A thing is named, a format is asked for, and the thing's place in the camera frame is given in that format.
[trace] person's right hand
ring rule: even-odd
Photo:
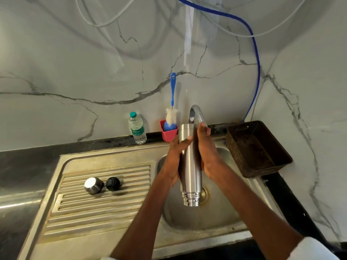
[[[210,136],[211,129],[205,127],[205,124],[201,122],[197,129],[197,136],[199,139],[199,152],[201,155],[201,166],[206,175],[213,178],[213,167],[221,162],[222,159],[218,155],[217,148]]]

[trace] hand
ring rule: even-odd
[[[178,180],[178,165],[180,154],[188,148],[192,143],[193,137],[189,136],[187,139],[178,143],[178,135],[170,142],[170,149],[165,158],[164,165],[160,173],[165,175],[171,180],[171,187],[175,185]]]
[[[205,171],[206,175],[212,179],[212,168],[218,162],[222,162],[219,157],[217,148],[210,136],[211,129],[205,127],[205,124],[201,122],[197,129],[197,136],[199,139],[199,152],[201,155],[201,167]]]

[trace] wall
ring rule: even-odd
[[[287,39],[299,37],[277,56],[253,119],[293,157],[280,173],[294,195],[323,235],[341,242],[347,241],[347,0],[312,1],[287,32]]]
[[[242,16],[260,33],[301,0],[201,1]],[[85,2],[101,22],[128,0]],[[237,22],[219,23],[248,34]],[[289,24],[257,39],[265,72]],[[131,111],[147,132],[159,131],[171,71],[178,73],[180,121],[192,104],[209,124],[240,120],[257,74],[250,39],[217,30],[176,0],[136,0],[102,29],[81,19],[74,0],[0,0],[0,54],[0,150],[128,135]]]

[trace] brown plastic basket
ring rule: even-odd
[[[270,174],[293,162],[261,121],[228,127],[227,148],[245,178]]]

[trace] plastic water bottle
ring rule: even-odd
[[[137,144],[144,144],[146,142],[147,136],[143,127],[143,121],[137,116],[136,112],[130,113],[129,128]]]

